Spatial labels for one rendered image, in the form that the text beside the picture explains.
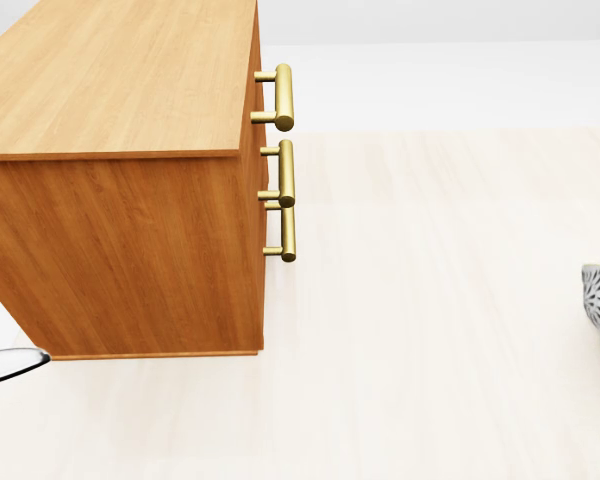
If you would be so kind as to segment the wooden cabinet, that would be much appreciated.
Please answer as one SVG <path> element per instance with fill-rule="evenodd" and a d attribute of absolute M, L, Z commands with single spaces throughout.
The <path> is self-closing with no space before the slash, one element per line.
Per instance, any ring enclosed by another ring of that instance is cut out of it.
<path fill-rule="evenodd" d="M 264 346 L 257 0 L 38 0 L 0 36 L 0 302 L 60 360 Z"/>

